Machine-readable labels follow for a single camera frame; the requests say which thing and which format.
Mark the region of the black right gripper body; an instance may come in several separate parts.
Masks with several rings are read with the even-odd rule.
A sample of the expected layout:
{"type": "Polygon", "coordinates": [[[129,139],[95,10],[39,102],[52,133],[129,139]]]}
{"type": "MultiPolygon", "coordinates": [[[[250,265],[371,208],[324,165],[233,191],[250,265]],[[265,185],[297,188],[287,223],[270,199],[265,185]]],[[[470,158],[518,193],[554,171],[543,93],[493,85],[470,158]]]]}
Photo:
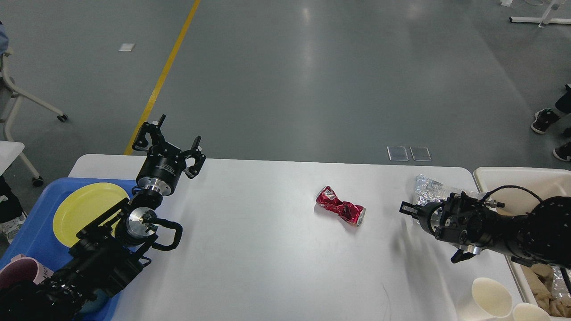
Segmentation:
{"type": "Polygon", "coordinates": [[[429,202],[418,210],[417,218],[421,228],[432,236],[436,236],[436,230],[444,224],[443,208],[443,202],[429,202]]]}

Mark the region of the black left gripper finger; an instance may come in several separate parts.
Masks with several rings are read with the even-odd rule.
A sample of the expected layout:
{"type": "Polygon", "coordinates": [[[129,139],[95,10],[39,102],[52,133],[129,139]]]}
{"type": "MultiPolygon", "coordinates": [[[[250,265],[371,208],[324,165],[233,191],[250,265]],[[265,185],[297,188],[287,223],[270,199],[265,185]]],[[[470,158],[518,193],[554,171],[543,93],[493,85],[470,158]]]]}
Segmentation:
{"type": "Polygon", "coordinates": [[[165,140],[161,126],[166,115],[162,115],[157,122],[144,122],[135,135],[132,149],[145,152],[147,156],[168,156],[174,152],[174,146],[165,140]]]}
{"type": "Polygon", "coordinates": [[[189,179],[199,175],[207,158],[200,147],[201,139],[201,136],[197,136],[189,150],[177,154],[178,166],[189,179]],[[187,159],[194,159],[194,164],[187,166],[187,159]]]}

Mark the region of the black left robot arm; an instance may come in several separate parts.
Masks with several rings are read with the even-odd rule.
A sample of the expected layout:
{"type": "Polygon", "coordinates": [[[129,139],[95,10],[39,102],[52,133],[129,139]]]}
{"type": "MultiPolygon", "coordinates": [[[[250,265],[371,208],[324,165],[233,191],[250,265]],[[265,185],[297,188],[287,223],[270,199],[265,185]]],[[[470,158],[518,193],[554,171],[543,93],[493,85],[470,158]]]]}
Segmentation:
{"type": "Polygon", "coordinates": [[[206,155],[197,136],[183,151],[165,140],[161,126],[144,122],[132,149],[145,152],[135,179],[133,198],[124,198],[76,234],[71,260],[39,283],[20,280],[1,288],[3,321],[71,321],[102,291],[113,297],[127,287],[149,264],[145,253],[153,248],[171,251],[183,235],[178,222],[157,216],[163,198],[172,195],[180,175],[197,177],[206,155]]]}

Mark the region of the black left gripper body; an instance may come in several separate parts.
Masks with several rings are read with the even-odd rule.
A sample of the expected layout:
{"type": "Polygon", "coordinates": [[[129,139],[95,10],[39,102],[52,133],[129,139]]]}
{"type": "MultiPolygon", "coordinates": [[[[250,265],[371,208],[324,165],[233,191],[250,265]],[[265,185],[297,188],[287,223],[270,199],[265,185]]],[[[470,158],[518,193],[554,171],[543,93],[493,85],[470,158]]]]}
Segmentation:
{"type": "Polygon", "coordinates": [[[172,195],[185,168],[185,160],[148,155],[136,177],[137,187],[157,191],[162,196],[172,195]]]}

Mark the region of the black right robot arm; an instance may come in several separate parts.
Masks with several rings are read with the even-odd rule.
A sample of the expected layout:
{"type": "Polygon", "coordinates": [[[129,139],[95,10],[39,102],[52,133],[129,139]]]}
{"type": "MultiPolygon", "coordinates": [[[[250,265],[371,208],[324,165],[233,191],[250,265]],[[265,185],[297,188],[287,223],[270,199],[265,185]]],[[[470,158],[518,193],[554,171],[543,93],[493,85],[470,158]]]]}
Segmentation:
{"type": "Polygon", "coordinates": [[[540,263],[570,268],[569,197],[539,199],[529,212],[508,216],[492,210],[504,204],[489,201],[491,195],[487,192],[477,199],[465,192],[451,193],[445,200],[426,205],[402,202],[399,211],[416,219],[434,239],[455,246],[452,263],[490,250],[528,267],[540,263]]]}

